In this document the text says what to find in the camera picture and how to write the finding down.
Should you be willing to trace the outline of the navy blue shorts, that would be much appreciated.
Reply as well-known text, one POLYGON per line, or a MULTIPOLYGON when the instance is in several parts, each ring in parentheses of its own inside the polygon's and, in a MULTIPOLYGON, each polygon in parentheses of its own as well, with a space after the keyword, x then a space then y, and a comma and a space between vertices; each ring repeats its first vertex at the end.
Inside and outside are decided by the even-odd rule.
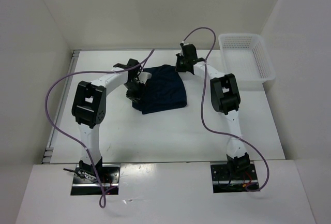
POLYGON ((146 115, 186 107, 185 86, 174 66, 162 65, 144 71, 152 77, 147 80, 141 100, 132 103, 134 109, 146 115))

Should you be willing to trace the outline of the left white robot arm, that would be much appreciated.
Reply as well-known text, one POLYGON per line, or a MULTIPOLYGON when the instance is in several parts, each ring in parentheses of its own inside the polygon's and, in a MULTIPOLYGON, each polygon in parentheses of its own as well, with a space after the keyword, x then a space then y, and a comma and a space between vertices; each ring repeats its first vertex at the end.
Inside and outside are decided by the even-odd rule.
POLYGON ((107 96, 124 85, 126 96, 138 103, 152 74, 145 72, 140 63, 129 59, 127 64, 117 63, 110 73, 91 82, 79 82, 71 113, 80 131, 83 152, 79 161, 79 173, 95 183, 103 177, 103 162, 99 146, 100 124, 106 116, 107 96))

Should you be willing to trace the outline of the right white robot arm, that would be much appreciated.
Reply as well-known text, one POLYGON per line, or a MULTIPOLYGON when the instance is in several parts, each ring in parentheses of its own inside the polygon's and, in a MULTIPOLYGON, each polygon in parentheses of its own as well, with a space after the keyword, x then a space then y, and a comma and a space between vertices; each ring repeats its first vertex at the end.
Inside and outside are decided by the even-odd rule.
POLYGON ((240 178, 250 166, 250 158, 239 124, 240 94, 235 75, 220 72, 199 58, 196 47, 190 43, 180 43, 181 52, 176 55, 175 69, 190 72, 209 82, 210 100, 214 111, 228 124, 230 133, 227 142, 227 173, 230 179, 240 178))

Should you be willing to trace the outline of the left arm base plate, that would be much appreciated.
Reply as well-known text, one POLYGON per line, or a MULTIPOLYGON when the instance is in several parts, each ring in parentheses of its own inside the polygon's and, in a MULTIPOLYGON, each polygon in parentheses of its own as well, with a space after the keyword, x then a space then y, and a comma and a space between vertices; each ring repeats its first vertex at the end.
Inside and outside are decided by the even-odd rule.
MULTIPOLYGON (((100 180, 106 195, 118 195, 119 191, 119 165, 103 165, 100 180)), ((71 185, 71 196, 100 196, 102 191, 95 176, 81 172, 76 165, 71 185)))

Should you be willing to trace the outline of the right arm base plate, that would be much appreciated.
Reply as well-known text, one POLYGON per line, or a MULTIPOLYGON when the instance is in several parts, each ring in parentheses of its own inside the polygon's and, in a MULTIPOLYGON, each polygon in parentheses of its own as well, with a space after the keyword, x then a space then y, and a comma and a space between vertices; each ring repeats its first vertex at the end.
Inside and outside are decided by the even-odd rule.
POLYGON ((213 182, 213 193, 247 192, 247 189, 257 190, 259 182, 255 166, 251 163, 246 172, 231 176, 225 162, 211 163, 210 170, 213 182))

